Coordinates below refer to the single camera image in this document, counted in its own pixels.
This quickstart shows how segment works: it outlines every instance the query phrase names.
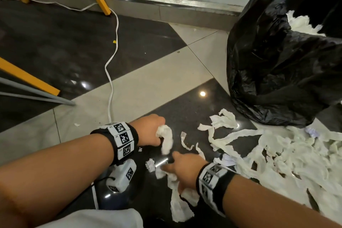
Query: white power cord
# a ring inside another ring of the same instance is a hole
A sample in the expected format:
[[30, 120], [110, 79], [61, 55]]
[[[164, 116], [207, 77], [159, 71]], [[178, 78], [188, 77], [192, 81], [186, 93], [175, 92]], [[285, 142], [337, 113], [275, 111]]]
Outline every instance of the white power cord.
[[[47, 5], [51, 5], [51, 4], [56, 4], [56, 5], [60, 5], [62, 7], [65, 7], [69, 10], [73, 10], [73, 11], [79, 11], [79, 12], [83, 12], [85, 10], [87, 10], [88, 8], [92, 7], [93, 5], [97, 5], [97, 3], [92, 3], [90, 4], [89, 6], [86, 6], [85, 8], [82, 8], [82, 9], [75, 9], [75, 8], [71, 8], [71, 7], [67, 7], [65, 5], [62, 5], [60, 3], [57, 3], [57, 2], [43, 2], [43, 1], [37, 1], [37, 0], [31, 0], [31, 1], [34, 1], [34, 2], [37, 2], [37, 3], [42, 3], [42, 4], [47, 4]], [[112, 98], [113, 98], [113, 93], [114, 93], [114, 88], [113, 88], [113, 83], [112, 83], [112, 80], [110, 78], [110, 75], [107, 71], [107, 66], [108, 64], [112, 61], [114, 55], [116, 54], [116, 52], [118, 51], [118, 47], [119, 47], [119, 43], [118, 43], [118, 28], [119, 28], [119, 18], [117, 16], [117, 14], [109, 9], [116, 17], [116, 29], [115, 29], [115, 34], [116, 34], [116, 43], [115, 43], [115, 51], [114, 51], [114, 54], [109, 58], [109, 60], [106, 62], [105, 64], [105, 72], [106, 72], [106, 75], [108, 77], [108, 80], [109, 80], [109, 83], [110, 83], [110, 86], [112, 88], [112, 91], [110, 93], [110, 96], [109, 96], [109, 101], [108, 101], [108, 119], [109, 119], [109, 122], [111, 123], [112, 122], [112, 118], [110, 117], [110, 105], [112, 103]], [[96, 196], [96, 191], [95, 191], [95, 186], [92, 186], [92, 192], [93, 192], [93, 198], [94, 198], [94, 204], [95, 204], [95, 208], [98, 210], [99, 209], [99, 204], [97, 202], [97, 196]]]

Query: person's right arm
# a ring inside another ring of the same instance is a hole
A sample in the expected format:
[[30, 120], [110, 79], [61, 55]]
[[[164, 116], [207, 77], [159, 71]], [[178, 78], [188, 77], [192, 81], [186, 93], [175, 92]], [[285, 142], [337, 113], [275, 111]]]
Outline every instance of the person's right arm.
[[[197, 154], [174, 152], [173, 164], [162, 169], [174, 173], [180, 180], [179, 192], [196, 189], [197, 176], [208, 162]], [[261, 185], [235, 175], [223, 196], [223, 209], [240, 228], [341, 228], [339, 224], [318, 212], [300, 205]]]

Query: trash bag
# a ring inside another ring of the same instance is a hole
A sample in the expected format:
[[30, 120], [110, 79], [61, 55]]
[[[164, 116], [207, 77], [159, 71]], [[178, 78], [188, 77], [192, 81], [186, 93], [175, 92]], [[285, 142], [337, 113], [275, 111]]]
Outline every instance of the trash bag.
[[[292, 31], [286, 13], [323, 25]], [[227, 79], [235, 108], [265, 125], [305, 127], [342, 100], [341, 0], [250, 0], [229, 33]]]

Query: black wristband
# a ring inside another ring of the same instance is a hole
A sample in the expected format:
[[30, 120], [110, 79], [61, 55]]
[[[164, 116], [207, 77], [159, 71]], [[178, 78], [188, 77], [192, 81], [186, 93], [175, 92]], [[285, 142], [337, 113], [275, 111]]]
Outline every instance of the black wristband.
[[133, 126], [125, 122], [102, 125], [90, 134], [102, 134], [110, 141], [114, 151], [111, 165], [123, 163], [138, 148], [138, 133]]
[[207, 205], [221, 216], [225, 216], [222, 206], [223, 196], [235, 174], [231, 169], [209, 163], [202, 168], [198, 175], [196, 182], [198, 194], [202, 196]]

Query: person's left hand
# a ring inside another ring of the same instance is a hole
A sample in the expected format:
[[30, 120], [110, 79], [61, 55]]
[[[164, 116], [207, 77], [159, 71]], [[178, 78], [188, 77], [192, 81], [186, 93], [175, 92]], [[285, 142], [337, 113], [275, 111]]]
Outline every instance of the person's left hand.
[[156, 114], [141, 117], [130, 123], [139, 136], [138, 146], [159, 146], [160, 138], [156, 136], [159, 126], [165, 124], [165, 118]]

